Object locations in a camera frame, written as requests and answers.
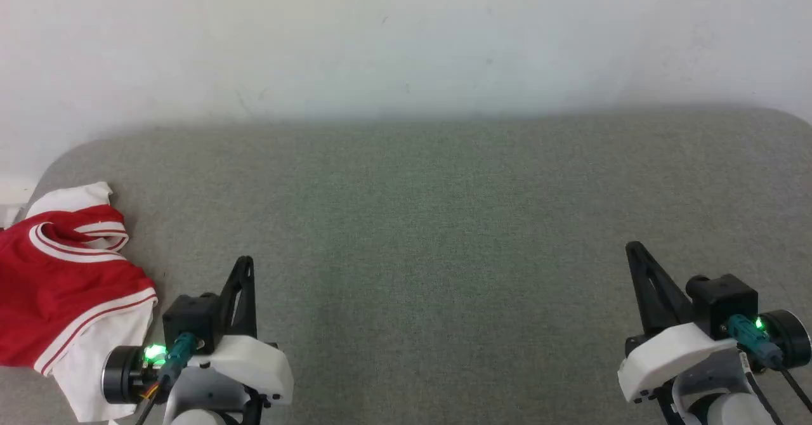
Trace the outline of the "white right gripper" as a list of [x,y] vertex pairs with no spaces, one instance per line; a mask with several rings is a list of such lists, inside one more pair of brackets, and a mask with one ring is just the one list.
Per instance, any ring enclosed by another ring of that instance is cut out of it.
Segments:
[[728,338],[711,339],[693,323],[687,295],[640,241],[625,246],[646,342],[621,362],[618,381],[626,402],[659,393],[678,405],[684,397],[755,393],[754,369],[794,369],[812,362],[812,333],[788,310],[759,313],[754,323],[731,316]]

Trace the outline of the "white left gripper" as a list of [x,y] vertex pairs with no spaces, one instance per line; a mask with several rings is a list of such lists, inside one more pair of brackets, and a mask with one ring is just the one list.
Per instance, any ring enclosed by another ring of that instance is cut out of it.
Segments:
[[[256,288],[254,261],[241,256],[219,295],[223,338],[211,355],[194,355],[171,387],[157,394],[167,408],[241,408],[253,397],[262,407],[290,405],[295,381],[287,357],[277,347],[255,339]],[[101,392],[110,404],[146,401],[159,382],[168,358],[165,345],[124,345],[105,359]]]

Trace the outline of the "red and white jersey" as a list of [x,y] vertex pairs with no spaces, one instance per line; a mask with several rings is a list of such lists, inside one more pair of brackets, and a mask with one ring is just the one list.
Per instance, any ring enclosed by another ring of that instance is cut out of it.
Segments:
[[122,255],[129,235],[107,182],[56,189],[0,232],[0,367],[52,377],[79,422],[122,419],[134,405],[102,393],[107,357],[141,345],[159,298]]

